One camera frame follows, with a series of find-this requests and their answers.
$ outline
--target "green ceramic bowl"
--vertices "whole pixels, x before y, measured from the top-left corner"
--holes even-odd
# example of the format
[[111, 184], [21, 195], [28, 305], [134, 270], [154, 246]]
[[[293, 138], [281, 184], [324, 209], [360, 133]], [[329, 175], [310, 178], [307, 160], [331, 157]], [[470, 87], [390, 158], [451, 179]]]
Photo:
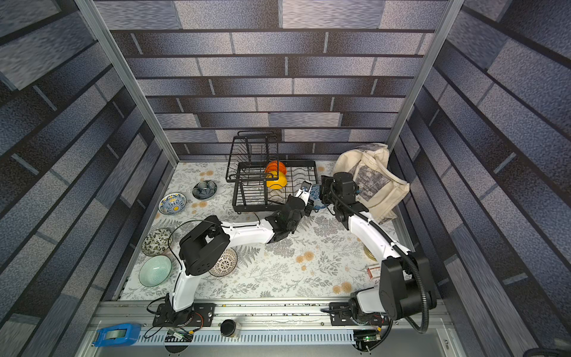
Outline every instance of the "green ceramic bowl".
[[168, 278], [171, 269], [172, 263], [167, 256], [153, 256], [141, 268], [139, 281], [145, 286], [157, 286]]

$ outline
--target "gray brick wallpaper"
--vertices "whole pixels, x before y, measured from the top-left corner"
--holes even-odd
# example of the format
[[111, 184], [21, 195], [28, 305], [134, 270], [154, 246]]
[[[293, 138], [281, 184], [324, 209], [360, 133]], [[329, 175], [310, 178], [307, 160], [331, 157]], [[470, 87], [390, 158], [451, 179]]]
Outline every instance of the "gray brick wallpaper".
[[570, 18], [466, 0], [391, 156], [469, 356], [571, 346]]
[[[250, 128], [280, 129], [282, 142], [290, 143], [280, 146], [285, 155], [318, 154], [304, 145], [309, 141], [385, 141], [446, 6], [445, 0], [95, 3], [167, 137], [180, 144], [177, 154], [222, 160], [225, 143]], [[328, 154], [351, 145], [331, 146]]]
[[0, 5], [0, 355], [74, 356], [172, 166], [75, 3], [24, 3]]

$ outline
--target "vented metal panel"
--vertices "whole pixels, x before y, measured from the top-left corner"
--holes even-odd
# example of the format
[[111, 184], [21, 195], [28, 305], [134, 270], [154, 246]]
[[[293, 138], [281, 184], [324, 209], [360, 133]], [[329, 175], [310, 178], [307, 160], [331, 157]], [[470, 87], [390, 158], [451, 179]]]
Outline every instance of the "vented metal panel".
[[151, 338], [145, 339], [141, 331], [139, 339], [133, 346], [173, 346], [191, 344], [197, 346], [268, 346], [280, 344], [352, 344], [352, 330], [247, 330], [240, 333], [239, 338], [223, 337], [218, 330], [199, 331], [192, 342], [179, 339], [165, 342], [167, 331], [160, 331]]

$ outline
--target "black container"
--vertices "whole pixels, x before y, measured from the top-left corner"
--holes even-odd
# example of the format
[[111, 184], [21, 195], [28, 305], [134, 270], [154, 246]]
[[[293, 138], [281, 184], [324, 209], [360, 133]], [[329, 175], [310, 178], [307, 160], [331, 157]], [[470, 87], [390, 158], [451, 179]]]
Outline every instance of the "black container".
[[234, 320], [224, 320], [224, 322], [220, 324], [220, 333], [225, 337], [238, 338], [241, 329], [242, 325]]

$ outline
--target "small box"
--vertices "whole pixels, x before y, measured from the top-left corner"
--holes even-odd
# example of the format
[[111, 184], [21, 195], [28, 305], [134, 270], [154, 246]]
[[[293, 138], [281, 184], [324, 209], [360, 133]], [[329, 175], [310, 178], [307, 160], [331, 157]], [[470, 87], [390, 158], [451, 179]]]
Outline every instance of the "small box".
[[369, 273], [370, 279], [379, 279], [381, 277], [381, 266], [378, 264], [371, 265], [367, 268], [367, 273]]

